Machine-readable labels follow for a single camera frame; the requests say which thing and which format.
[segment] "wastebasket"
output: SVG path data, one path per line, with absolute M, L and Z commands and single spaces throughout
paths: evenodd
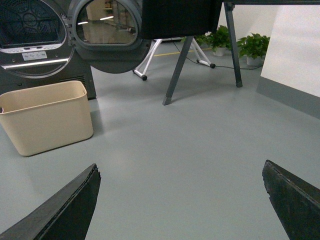
M 0 95 L 0 123 L 23 156 L 86 140 L 94 133 L 87 91 L 76 80 Z

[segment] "washing machine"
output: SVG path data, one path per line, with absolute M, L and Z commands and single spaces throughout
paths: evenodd
M 2 0 L 0 94 L 79 80 L 96 97 L 91 66 L 124 73 L 147 55 L 139 0 Z

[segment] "gray floor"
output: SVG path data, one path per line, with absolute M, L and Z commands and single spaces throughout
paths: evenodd
M 230 53 L 206 53 L 232 66 Z M 86 141 L 22 157 L 0 127 L 0 232 L 96 163 L 87 240 L 288 240 L 262 169 L 269 159 L 320 188 L 320 120 L 258 94 L 261 68 L 236 88 L 232 69 L 190 61 L 163 106 L 177 59 L 155 57 L 147 81 L 94 69 Z

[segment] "white stand leg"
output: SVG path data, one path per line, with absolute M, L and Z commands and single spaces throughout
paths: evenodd
M 154 57 L 155 55 L 155 52 L 157 50 L 157 48 L 159 47 L 159 45 L 162 43 L 162 39 L 157 39 L 155 41 L 155 44 L 153 45 L 153 47 L 151 48 L 151 50 L 148 52 L 148 54 L 146 55 L 145 59 L 140 63 L 139 66 L 136 67 L 136 69 L 133 70 L 133 73 L 138 75 L 143 81 L 147 80 L 147 76 L 145 75 L 147 70 L 148 70 L 148 67 L 149 67 L 149 64 L 152 60 L 152 58 Z M 141 73 L 139 71 L 139 69 L 142 67 L 142 65 L 146 62 L 146 60 L 148 60 L 148 62 L 146 63 L 145 67 L 144 67 L 144 70 L 143 72 Z
M 155 41 L 155 44 L 153 45 L 153 47 L 150 49 L 150 51 L 148 52 L 148 54 L 146 55 L 146 57 L 144 58 L 144 60 L 140 63 L 139 66 L 137 66 L 134 70 L 133 70 L 133 73 L 136 74 L 139 78 L 141 78 L 143 81 L 146 81 L 147 80 L 147 76 L 146 76 L 146 72 L 148 70 L 148 67 L 150 65 L 150 62 L 152 60 L 152 58 L 154 57 L 155 55 L 155 52 L 157 50 L 157 48 L 160 46 L 160 44 L 162 43 L 163 39 L 157 39 Z M 205 53 L 202 51 L 202 49 L 200 48 L 200 46 L 198 45 L 198 43 L 196 42 L 195 39 L 192 40 L 192 43 L 191 43 L 191 48 L 194 50 L 194 53 L 196 55 L 196 61 L 199 63 L 199 64 L 202 64 L 202 65 L 205 65 L 205 66 L 208 66 L 212 69 L 215 68 L 215 64 L 211 63 L 210 60 L 207 58 L 207 56 L 205 55 Z M 144 67 L 144 70 L 143 72 L 140 72 L 140 68 L 144 65 L 144 63 L 147 61 L 145 67 Z
M 197 41 L 195 39 L 192 40 L 191 48 L 194 50 L 194 54 L 196 55 L 196 61 L 199 64 L 206 65 L 212 69 L 214 69 L 216 67 L 215 64 L 210 62 L 210 60 L 205 55 L 204 51 L 202 51 L 202 49 L 200 48 L 199 44 L 197 43 Z M 201 60 L 201 57 L 198 52 L 202 55 L 202 57 L 204 58 L 205 61 Z

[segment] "black cable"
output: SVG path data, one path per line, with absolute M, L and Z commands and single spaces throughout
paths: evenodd
M 179 53 L 181 53 L 181 51 L 179 50 L 178 46 L 176 45 L 176 43 L 173 41 L 173 39 L 171 38 L 172 40 L 172 43 L 174 44 L 174 46 L 176 47 L 176 49 L 179 51 Z M 186 59 L 188 59 L 189 61 L 191 61 L 192 63 L 194 64 L 198 64 L 198 65 L 203 65 L 201 63 L 198 63 L 196 61 L 193 61 L 191 60 L 190 58 L 186 57 Z M 231 67 L 231 66 L 219 66 L 219 65 L 215 65 L 215 68 L 226 68 L 226 69 L 235 69 L 234 67 Z M 240 68 L 241 70 L 255 70 L 255 69 L 258 69 L 258 68 L 261 68 L 261 66 L 256 66 L 256 67 L 253 67 L 253 68 Z

